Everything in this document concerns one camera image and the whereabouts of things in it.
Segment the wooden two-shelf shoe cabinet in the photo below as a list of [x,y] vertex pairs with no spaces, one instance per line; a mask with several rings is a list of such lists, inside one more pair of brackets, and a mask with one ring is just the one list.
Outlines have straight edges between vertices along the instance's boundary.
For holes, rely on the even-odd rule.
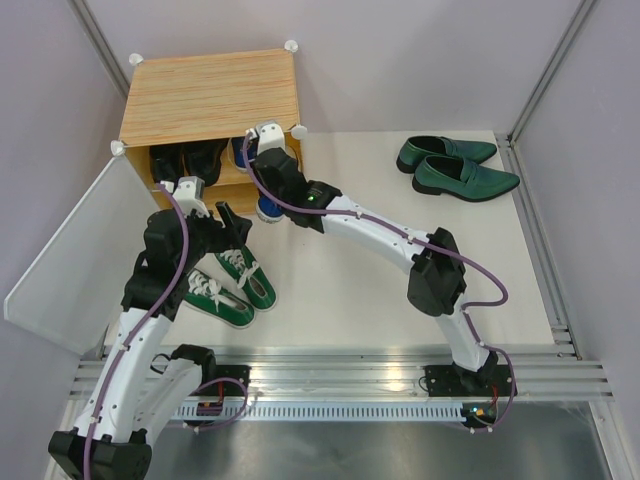
[[161,59],[134,53],[134,67],[113,156],[126,157],[152,185],[149,148],[231,139],[268,121],[285,133],[288,152],[301,159],[301,123],[294,55],[288,40],[276,49]]

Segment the blue sneaker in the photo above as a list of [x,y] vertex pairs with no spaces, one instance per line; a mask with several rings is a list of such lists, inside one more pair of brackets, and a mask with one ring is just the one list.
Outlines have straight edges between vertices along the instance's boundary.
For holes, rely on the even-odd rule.
[[279,206],[263,195],[258,198],[255,210],[258,218],[268,224],[277,223],[284,217]]
[[229,161],[235,166],[235,168],[240,172],[245,173],[246,163],[244,155],[247,155],[250,163],[255,160],[255,157],[257,155],[257,141],[255,139],[250,140],[248,142],[247,148],[244,148],[243,145],[243,137],[231,138],[228,143],[227,154]]

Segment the black patent shoe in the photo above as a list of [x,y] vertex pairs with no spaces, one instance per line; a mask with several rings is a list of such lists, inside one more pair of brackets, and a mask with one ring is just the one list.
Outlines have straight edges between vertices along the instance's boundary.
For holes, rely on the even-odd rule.
[[221,155],[227,139],[188,142],[183,145],[183,162],[190,176],[200,178],[206,187],[214,185],[221,173]]
[[183,176],[182,146],[180,144],[153,145],[149,148],[150,171],[155,183],[177,183]]

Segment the aluminium frame post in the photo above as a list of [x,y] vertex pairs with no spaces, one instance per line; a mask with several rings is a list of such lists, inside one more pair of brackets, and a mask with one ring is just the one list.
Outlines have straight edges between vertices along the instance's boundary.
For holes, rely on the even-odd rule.
[[514,125],[506,135],[509,145],[514,145],[523,134],[599,4],[598,0],[581,0],[578,3]]
[[124,99],[127,99],[130,83],[113,53],[105,34],[96,20],[89,3],[85,0],[68,0],[79,25],[91,42],[94,51],[111,78],[114,86]]

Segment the green loafer rear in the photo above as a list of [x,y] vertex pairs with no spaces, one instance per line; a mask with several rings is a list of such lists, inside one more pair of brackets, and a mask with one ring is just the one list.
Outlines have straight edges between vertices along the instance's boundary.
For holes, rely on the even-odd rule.
[[442,136],[418,135],[409,137],[402,145],[396,166],[406,174],[414,173],[418,164],[430,155],[448,156],[482,164],[497,153],[493,143],[457,140]]

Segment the green sneaker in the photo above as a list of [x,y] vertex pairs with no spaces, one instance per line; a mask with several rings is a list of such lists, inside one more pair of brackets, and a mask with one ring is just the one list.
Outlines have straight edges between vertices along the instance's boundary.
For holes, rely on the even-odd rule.
[[191,309],[236,329],[244,329],[255,320],[253,306],[198,269],[188,275],[184,301]]
[[215,258],[255,309],[268,311],[275,306],[276,291],[247,246],[216,253]]

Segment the green loafer front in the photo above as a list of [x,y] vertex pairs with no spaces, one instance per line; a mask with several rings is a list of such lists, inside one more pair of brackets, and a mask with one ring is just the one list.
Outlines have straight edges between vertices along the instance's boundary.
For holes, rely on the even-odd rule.
[[414,172],[412,188],[421,194],[447,194],[471,203],[481,203],[505,195],[520,184],[512,173],[478,165],[469,160],[429,155]]

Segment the white translucent cabinet door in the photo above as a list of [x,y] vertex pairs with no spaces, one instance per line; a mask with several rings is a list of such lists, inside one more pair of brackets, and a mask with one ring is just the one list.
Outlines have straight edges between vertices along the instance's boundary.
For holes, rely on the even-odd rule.
[[130,161],[112,158],[5,298],[6,320],[77,354],[94,348],[157,209]]

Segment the right aluminium frame post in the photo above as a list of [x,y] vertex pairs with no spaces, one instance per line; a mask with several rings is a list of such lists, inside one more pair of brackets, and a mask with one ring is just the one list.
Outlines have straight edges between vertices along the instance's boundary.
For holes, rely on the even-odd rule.
[[581,0],[578,3],[514,125],[506,135],[509,145],[514,145],[523,134],[599,4],[598,0]]

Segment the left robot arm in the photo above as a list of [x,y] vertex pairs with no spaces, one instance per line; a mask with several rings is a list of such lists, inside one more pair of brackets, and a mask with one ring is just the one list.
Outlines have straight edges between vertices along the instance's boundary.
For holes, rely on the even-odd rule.
[[214,211],[173,206],[152,214],[144,248],[124,287],[116,340],[86,407],[48,452],[72,479],[142,479],[153,446],[183,401],[215,390],[212,350],[180,345],[165,371],[143,389],[161,341],[188,292],[188,276],[207,254],[246,243],[252,223],[225,202]]

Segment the left aluminium frame post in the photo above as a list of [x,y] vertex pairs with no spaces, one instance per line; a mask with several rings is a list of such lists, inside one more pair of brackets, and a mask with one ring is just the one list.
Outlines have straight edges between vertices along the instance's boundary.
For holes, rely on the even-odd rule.
[[127,99],[130,83],[113,53],[105,34],[96,20],[89,3],[85,0],[68,0],[79,25],[91,42],[94,51],[111,78],[114,86],[124,99]]

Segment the green loafer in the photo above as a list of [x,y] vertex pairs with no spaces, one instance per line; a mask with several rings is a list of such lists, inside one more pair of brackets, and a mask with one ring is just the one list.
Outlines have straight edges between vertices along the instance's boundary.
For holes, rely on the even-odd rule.
[[512,173],[478,165],[469,160],[429,155],[414,172],[412,188],[421,194],[447,194],[471,203],[481,203],[505,195],[520,184]]
[[448,156],[482,164],[497,153],[493,143],[457,140],[442,136],[418,135],[409,137],[402,145],[396,166],[406,174],[414,173],[418,164],[430,155]]

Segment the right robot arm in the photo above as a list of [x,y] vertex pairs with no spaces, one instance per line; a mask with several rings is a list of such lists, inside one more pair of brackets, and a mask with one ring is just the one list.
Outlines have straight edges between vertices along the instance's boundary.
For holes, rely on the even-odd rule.
[[310,181],[282,147],[260,147],[248,162],[256,186],[297,226],[354,241],[396,265],[408,277],[407,299],[433,318],[449,344],[452,371],[469,396],[494,394],[498,360],[507,353],[486,344],[477,332],[465,299],[465,269],[473,267],[497,285],[497,277],[461,255],[453,235],[442,228],[428,234],[393,223],[357,206],[339,189]]

